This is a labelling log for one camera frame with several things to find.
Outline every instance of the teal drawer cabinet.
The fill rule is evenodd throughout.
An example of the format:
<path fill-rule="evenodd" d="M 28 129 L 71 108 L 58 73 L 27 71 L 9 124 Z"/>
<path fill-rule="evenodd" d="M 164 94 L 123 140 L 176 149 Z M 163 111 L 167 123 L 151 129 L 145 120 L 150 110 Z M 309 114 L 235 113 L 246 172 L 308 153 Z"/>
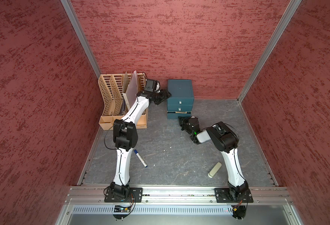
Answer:
<path fill-rule="evenodd" d="M 167 118 L 177 119 L 178 116 L 191 116 L 194 103 L 191 80 L 169 79 L 167 89 L 172 95 L 167 99 Z"/>

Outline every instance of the whiteboard marker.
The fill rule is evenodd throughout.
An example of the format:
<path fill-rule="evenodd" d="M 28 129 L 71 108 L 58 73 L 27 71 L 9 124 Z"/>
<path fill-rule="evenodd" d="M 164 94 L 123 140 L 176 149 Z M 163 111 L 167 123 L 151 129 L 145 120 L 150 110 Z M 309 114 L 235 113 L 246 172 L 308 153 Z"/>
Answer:
<path fill-rule="evenodd" d="M 139 160 L 142 162 L 142 164 L 144 165 L 145 168 L 147 168 L 147 164 L 144 162 L 144 160 L 141 158 L 141 156 L 139 155 L 138 151 L 136 151 L 136 149 L 134 149 L 135 154 L 137 155 L 137 157 L 139 158 Z"/>

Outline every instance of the black cable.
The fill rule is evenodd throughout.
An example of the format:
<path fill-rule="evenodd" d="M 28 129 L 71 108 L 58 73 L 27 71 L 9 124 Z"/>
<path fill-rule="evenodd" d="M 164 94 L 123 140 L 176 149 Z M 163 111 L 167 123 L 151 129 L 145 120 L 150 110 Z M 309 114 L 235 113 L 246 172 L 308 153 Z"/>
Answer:
<path fill-rule="evenodd" d="M 249 203 L 249 192 L 250 192 L 250 189 L 248 189 L 246 192 L 247 192 L 247 198 L 246 198 L 246 207 L 245 207 L 245 215 L 244 215 L 244 217 L 246 216 L 247 204 Z"/>
<path fill-rule="evenodd" d="M 107 188 L 104 188 L 104 201 L 105 201 L 105 190 L 107 190 L 108 188 L 110 188 L 110 186 L 108 186 Z"/>
<path fill-rule="evenodd" d="M 127 120 L 127 119 L 133 114 L 133 112 L 136 110 L 136 107 L 138 106 L 138 104 L 139 104 L 139 100 L 138 100 L 138 102 L 136 103 L 135 109 L 130 113 L 130 115 L 129 115 L 126 119 L 123 119 L 124 121 Z"/>
<path fill-rule="evenodd" d="M 108 134 L 109 130 L 110 130 L 111 128 L 113 128 L 115 125 L 117 125 L 117 124 L 112 125 L 112 126 L 108 129 L 108 131 L 105 133 L 105 136 L 104 136 L 104 145 L 105 145 L 105 147 L 106 147 L 107 149 L 110 149 L 110 150 L 116 150 L 116 148 L 108 148 L 108 147 L 106 146 L 105 139 L 106 139 L 106 135 Z"/>
<path fill-rule="evenodd" d="M 122 154 L 120 155 L 120 162 L 119 162 L 119 165 L 121 165 L 121 158 L 122 158 Z M 122 183 L 122 181 L 121 181 L 121 177 L 120 177 L 120 166 L 119 166 L 119 180 L 120 180 L 120 182 L 121 182 L 121 184 L 124 186 L 124 184 Z"/>
<path fill-rule="evenodd" d="M 246 179 L 241 175 L 240 171 L 239 171 L 239 168 L 237 168 L 237 164 L 236 164 L 236 158 L 235 158 L 235 149 L 234 149 L 234 161 L 235 161 L 235 166 L 236 166 L 236 169 L 237 169 L 237 172 L 239 173 L 239 175 L 246 181 Z"/>
<path fill-rule="evenodd" d="M 143 72 L 143 76 L 145 77 L 145 79 L 147 79 L 147 75 Z"/>
<path fill-rule="evenodd" d="M 232 129 L 234 129 L 235 132 L 236 132 L 237 139 L 240 140 L 239 133 L 237 132 L 237 130 L 236 130 L 233 126 L 231 126 L 231 125 L 229 125 L 229 124 L 225 124 L 225 125 L 228 125 L 228 126 L 231 127 Z"/>

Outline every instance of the red textured wall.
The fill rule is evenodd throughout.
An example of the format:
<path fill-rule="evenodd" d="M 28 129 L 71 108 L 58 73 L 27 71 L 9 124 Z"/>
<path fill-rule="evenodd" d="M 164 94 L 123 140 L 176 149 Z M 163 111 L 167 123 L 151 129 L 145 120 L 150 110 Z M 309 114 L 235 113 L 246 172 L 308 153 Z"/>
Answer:
<path fill-rule="evenodd" d="M 54 224 L 103 107 L 61 2 L 0 1 L 0 224 Z"/>
<path fill-rule="evenodd" d="M 102 73 L 192 79 L 195 97 L 237 98 L 289 0 L 72 0 Z"/>
<path fill-rule="evenodd" d="M 330 224 L 330 0 L 303 0 L 243 106 L 304 223 Z"/>

